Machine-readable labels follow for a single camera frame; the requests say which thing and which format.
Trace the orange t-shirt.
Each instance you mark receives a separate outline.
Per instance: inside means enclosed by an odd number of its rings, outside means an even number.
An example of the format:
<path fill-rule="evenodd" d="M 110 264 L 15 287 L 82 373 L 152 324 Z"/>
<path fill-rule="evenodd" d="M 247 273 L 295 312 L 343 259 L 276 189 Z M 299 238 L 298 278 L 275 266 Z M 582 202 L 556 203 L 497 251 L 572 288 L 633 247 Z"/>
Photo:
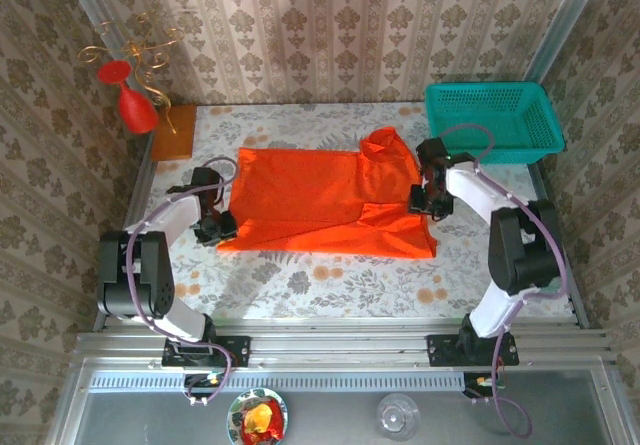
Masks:
<path fill-rule="evenodd" d="M 238 167 L 230 200 L 237 235 L 219 251 L 436 255 L 427 219 L 408 210 L 418 163 L 392 127 L 356 152 L 242 148 Z"/>

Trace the wooden stand base block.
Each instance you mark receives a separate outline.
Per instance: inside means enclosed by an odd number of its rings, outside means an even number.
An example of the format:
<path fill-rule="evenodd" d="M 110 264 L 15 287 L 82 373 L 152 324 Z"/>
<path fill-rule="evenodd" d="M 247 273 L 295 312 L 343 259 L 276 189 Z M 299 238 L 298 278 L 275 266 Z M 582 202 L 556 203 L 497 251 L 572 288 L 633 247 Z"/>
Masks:
<path fill-rule="evenodd" d="M 159 111 L 151 158 L 154 162 L 186 160 L 193 154 L 196 105 L 172 106 Z"/>

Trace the teal plastic basket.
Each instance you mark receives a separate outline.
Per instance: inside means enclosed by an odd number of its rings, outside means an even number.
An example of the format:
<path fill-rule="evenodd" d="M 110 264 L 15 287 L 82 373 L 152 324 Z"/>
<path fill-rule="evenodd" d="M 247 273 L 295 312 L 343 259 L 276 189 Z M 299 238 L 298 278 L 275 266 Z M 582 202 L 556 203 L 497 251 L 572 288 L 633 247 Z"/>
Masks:
<path fill-rule="evenodd" d="M 551 102 L 534 82 L 442 83 L 426 88 L 430 132 L 452 154 L 479 155 L 483 164 L 533 164 L 564 150 Z"/>

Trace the floral tablecloth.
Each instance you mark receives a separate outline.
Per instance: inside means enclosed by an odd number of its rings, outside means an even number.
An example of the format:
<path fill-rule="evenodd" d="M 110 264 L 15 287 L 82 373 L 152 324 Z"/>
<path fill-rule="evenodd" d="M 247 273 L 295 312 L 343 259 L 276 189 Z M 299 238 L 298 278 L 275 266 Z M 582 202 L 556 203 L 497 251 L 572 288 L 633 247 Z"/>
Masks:
<path fill-rule="evenodd" d="M 415 148 L 429 134 L 414 103 L 201 107 L 193 155 L 163 162 L 137 196 L 155 209 L 166 190 L 211 162 L 224 176 L 240 148 L 355 151 L 386 126 Z M 363 255 L 218 253 L 186 232 L 170 250 L 176 294 L 214 320 L 267 318 L 462 318 L 488 282 L 489 228 L 468 206 L 429 226 L 437 255 L 394 260 Z"/>

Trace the red goblet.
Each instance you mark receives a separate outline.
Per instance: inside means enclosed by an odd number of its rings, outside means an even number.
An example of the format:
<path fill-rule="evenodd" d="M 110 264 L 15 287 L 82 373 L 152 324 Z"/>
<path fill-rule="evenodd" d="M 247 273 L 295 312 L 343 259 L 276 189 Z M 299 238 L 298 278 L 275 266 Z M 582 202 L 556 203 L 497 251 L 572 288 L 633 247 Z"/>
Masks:
<path fill-rule="evenodd" d="M 129 131 L 146 134 L 156 127 L 159 118 L 151 101 L 127 84 L 132 71 L 127 61 L 112 60 L 98 70 L 98 78 L 107 85 L 119 87 L 118 109 Z"/>

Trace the black left controller board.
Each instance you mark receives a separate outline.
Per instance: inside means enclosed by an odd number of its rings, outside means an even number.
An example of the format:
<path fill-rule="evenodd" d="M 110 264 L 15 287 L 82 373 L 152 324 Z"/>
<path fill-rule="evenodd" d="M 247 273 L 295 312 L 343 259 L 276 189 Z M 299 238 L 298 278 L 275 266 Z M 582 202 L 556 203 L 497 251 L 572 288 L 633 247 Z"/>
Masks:
<path fill-rule="evenodd" d="M 225 374 L 223 372 L 185 374 L 183 377 L 183 394 L 192 402 L 204 403 L 218 393 L 224 378 Z"/>

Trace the black controller board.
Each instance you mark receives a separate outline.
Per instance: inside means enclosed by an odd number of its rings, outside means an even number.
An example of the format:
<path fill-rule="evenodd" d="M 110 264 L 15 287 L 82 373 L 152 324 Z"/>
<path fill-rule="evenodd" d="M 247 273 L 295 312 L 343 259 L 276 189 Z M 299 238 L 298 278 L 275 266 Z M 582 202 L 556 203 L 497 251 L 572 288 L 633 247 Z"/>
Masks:
<path fill-rule="evenodd" d="M 225 374 L 223 372 L 185 374 L 183 377 L 183 394 L 192 402 L 204 403 L 218 393 L 224 378 Z"/>
<path fill-rule="evenodd" d="M 463 394 L 471 399 L 490 398 L 493 393 L 493 381 L 490 374 L 464 372 Z"/>

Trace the perforated metal strip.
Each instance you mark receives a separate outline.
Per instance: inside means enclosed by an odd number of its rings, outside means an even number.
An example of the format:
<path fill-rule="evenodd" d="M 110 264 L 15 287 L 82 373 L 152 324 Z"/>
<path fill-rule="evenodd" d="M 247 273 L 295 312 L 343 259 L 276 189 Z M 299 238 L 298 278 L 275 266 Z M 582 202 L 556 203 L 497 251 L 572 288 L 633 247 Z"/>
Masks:
<path fill-rule="evenodd" d="M 462 372 L 399 373 L 303 373 L 234 372 L 225 392 L 268 388 L 275 392 L 461 392 L 466 388 Z M 187 377 L 168 372 L 96 372 L 89 379 L 92 393 L 182 392 Z"/>

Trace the patterned ceramic bowl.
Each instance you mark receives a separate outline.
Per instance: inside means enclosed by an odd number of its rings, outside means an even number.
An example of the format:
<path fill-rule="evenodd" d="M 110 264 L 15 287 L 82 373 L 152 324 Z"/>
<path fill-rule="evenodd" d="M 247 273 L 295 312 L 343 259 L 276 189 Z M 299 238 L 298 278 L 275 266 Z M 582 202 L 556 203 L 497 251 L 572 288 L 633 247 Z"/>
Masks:
<path fill-rule="evenodd" d="M 227 433 L 232 445 L 245 445 L 242 439 L 242 424 L 245 413 L 263 401 L 275 399 L 284 415 L 284 435 L 288 427 L 288 407 L 284 399 L 268 388 L 252 388 L 240 394 L 231 404 L 227 414 Z M 267 440 L 257 445 L 279 445 L 283 440 Z"/>

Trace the black right controller board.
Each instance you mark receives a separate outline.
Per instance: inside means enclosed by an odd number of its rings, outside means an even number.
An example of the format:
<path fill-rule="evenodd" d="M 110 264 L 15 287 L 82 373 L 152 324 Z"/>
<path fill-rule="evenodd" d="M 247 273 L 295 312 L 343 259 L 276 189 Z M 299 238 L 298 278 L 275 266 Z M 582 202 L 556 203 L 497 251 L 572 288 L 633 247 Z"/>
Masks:
<path fill-rule="evenodd" d="M 464 372 L 463 394 L 471 399 L 490 398 L 493 393 L 493 381 L 490 374 Z"/>

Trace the grey metal shelf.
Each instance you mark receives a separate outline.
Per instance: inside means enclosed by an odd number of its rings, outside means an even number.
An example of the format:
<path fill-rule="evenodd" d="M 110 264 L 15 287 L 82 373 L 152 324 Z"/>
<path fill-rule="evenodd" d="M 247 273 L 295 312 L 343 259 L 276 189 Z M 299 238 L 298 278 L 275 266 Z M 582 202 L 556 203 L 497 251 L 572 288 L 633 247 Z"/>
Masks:
<path fill-rule="evenodd" d="M 243 392 L 221 391 L 207 405 L 182 392 L 92 393 L 81 371 L 55 418 L 50 445 L 232 445 L 227 414 Z M 377 430 L 388 394 L 415 401 L 420 426 L 408 441 Z M 281 445 L 640 445 L 640 427 L 616 374 L 592 370 L 506 373 L 497 399 L 461 392 L 280 392 L 288 407 Z"/>

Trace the clear glass cup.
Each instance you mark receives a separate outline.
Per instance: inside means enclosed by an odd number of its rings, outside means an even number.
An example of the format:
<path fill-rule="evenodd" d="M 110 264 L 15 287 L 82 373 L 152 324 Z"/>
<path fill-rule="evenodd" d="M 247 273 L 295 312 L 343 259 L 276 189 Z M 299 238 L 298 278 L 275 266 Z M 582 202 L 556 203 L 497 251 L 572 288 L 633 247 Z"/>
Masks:
<path fill-rule="evenodd" d="M 377 407 L 377 430 L 386 438 L 405 442 L 413 438 L 420 426 L 417 404 L 408 395 L 391 393 Z"/>

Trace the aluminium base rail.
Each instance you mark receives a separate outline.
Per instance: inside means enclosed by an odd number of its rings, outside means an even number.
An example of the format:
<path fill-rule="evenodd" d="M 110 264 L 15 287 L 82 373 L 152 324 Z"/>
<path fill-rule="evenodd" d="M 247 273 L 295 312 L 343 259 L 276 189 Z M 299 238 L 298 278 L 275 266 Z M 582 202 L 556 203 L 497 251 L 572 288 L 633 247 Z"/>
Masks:
<path fill-rule="evenodd" d="M 426 337 L 454 334 L 451 327 L 304 323 L 253 324 L 221 329 L 224 336 L 250 338 L 248 367 L 265 371 L 355 371 L 413 368 L 447 370 L 489 366 L 433 367 Z M 529 370 L 582 370 L 612 364 L 615 354 L 603 333 L 576 327 L 513 328 L 520 366 Z"/>

